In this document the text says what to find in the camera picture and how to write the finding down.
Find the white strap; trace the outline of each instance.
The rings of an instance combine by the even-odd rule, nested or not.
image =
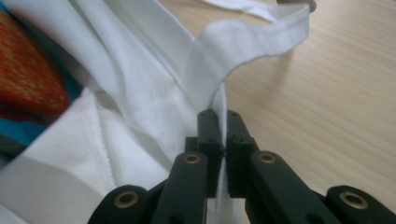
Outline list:
[[[273,23],[260,26],[240,20],[222,20],[206,26],[195,42],[182,78],[182,86],[198,110],[211,106],[220,83],[236,67],[263,56],[285,53],[308,37],[307,4],[270,6],[244,0],[205,1],[240,9]]]

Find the metal ring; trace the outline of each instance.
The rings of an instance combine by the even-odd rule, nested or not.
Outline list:
[[[114,200],[114,204],[118,208],[127,208],[134,206],[137,203],[137,201],[139,201],[139,195],[135,191],[130,190],[119,194]]]
[[[262,153],[259,155],[259,160],[265,163],[274,163],[276,162],[276,158],[268,153]]]
[[[340,198],[344,203],[356,209],[366,209],[369,207],[369,204],[364,198],[362,198],[359,194],[352,193],[350,191],[341,192]]]
[[[187,155],[183,158],[183,161],[188,163],[188,164],[195,164],[201,161],[201,157],[194,155],[194,154],[190,154]]]

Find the orange object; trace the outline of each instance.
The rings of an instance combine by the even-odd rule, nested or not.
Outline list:
[[[54,62],[0,11],[0,117],[49,124],[69,104]]]

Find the light wood tabletop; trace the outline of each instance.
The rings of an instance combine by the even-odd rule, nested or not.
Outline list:
[[[265,24],[199,0],[162,2],[195,36],[218,19]],[[396,1],[317,5],[302,45],[233,72],[229,108],[309,188],[349,185],[396,212]]]

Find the white fabric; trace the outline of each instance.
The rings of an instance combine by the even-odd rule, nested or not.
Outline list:
[[[0,223],[86,223],[117,186],[164,180],[213,107],[226,130],[224,79],[240,64],[284,53],[308,35],[308,6],[207,0],[273,23],[216,21],[194,39],[157,1],[7,0],[8,9],[58,43],[85,85],[81,97],[0,173]],[[229,214],[225,164],[215,215]]]

